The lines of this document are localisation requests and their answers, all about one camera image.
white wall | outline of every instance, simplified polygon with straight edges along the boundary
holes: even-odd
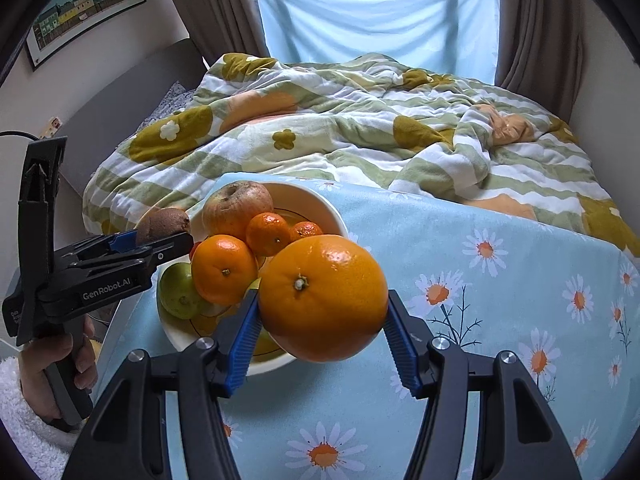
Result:
[[[580,146],[622,218],[640,235],[640,68],[592,0],[583,0],[585,56],[571,116]]]
[[[22,52],[0,88],[0,131],[39,134],[50,117],[57,115],[65,121],[117,76],[187,36],[172,0],[146,0],[76,38],[35,72]],[[0,139],[0,299],[18,265],[17,200],[25,149],[25,139]],[[80,211],[79,197],[63,186],[56,202],[56,221],[67,218],[65,224],[79,226]],[[77,237],[77,232],[56,232],[56,244]],[[2,338],[6,339],[6,333],[0,323]],[[0,358],[4,355],[6,346],[0,343]]]

white fuzzy sleeve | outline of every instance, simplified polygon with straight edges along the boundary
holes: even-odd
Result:
[[[42,480],[60,480],[77,433],[45,424],[22,396],[18,359],[0,363],[0,418],[27,463]]]

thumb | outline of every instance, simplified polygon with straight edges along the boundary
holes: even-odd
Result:
[[[22,351],[22,362],[30,373],[38,373],[68,356],[73,346],[71,334],[36,339]]]

blue sheet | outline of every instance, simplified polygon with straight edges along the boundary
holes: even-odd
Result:
[[[216,188],[235,180],[285,180],[322,194],[351,239],[379,261],[410,314],[435,318],[440,322],[430,322],[431,330],[450,333],[439,305],[453,309],[458,327],[456,305],[464,304],[462,344],[478,342],[466,350],[519,355],[585,480],[600,480],[616,463],[640,424],[640,290],[633,285],[636,274],[627,285],[621,279],[630,263],[612,244],[479,208],[343,183],[229,173]],[[174,351],[155,293],[154,287],[142,294],[101,388],[130,350],[145,348],[152,356]],[[424,401],[407,393],[381,334],[344,362],[295,361],[249,377],[231,400],[222,400],[222,410],[243,480],[399,480],[424,413]],[[183,480],[176,411],[171,396],[172,471]],[[477,394],[469,396],[466,429],[460,480],[470,479]],[[323,439],[340,452],[335,467],[310,462]]]
[[[273,57],[344,62],[380,52],[493,84],[498,0],[258,0]]]

painting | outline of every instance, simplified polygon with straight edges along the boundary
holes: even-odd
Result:
[[[51,0],[27,36],[27,52],[33,69],[90,28],[144,1]]]

